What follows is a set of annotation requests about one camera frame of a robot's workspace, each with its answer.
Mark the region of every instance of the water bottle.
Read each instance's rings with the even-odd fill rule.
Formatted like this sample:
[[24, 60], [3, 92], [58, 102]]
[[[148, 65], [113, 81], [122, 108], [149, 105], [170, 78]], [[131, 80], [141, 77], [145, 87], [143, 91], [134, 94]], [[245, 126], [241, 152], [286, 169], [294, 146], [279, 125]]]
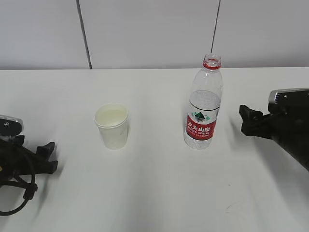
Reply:
[[184, 140], [191, 148], [205, 149], [211, 143], [223, 91], [220, 67], [221, 57], [207, 54], [194, 78], [184, 131]]

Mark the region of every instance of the white paper cup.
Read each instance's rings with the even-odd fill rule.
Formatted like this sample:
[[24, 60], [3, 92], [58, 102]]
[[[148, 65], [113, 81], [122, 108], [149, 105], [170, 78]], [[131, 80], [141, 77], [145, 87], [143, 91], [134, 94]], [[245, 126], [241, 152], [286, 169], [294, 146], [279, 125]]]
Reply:
[[128, 133], [128, 110], [119, 103], [109, 103], [99, 108], [95, 123], [107, 148], [116, 150], [126, 144]]

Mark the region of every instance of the table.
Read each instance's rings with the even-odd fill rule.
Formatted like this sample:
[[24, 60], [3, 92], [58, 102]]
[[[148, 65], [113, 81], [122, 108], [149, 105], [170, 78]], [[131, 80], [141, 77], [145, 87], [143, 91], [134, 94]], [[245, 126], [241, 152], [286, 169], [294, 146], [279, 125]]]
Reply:
[[[23, 119], [25, 146], [57, 144], [59, 170], [0, 231], [304, 232], [309, 173], [273, 141], [240, 133], [239, 105], [267, 112], [273, 89], [309, 87], [309, 68], [222, 69], [223, 102], [206, 150], [183, 140], [198, 69], [0, 71], [0, 113]], [[126, 146], [104, 147], [97, 108], [129, 108]], [[22, 191], [0, 189], [0, 209]]]

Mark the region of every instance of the wall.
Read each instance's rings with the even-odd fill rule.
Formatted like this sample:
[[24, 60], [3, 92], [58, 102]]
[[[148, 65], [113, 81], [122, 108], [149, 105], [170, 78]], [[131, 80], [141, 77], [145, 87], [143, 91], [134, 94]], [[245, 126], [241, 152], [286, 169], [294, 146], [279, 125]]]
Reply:
[[[94, 68], [200, 67], [217, 0], [80, 0]], [[222, 0], [224, 67], [309, 65], [309, 1]]]
[[[200, 67], [218, 0], [79, 0], [92, 66]], [[309, 1], [222, 0], [224, 67], [309, 66]], [[2, 0], [0, 69], [88, 69], [74, 0]]]
[[73, 0], [2, 0], [0, 69], [89, 68]]

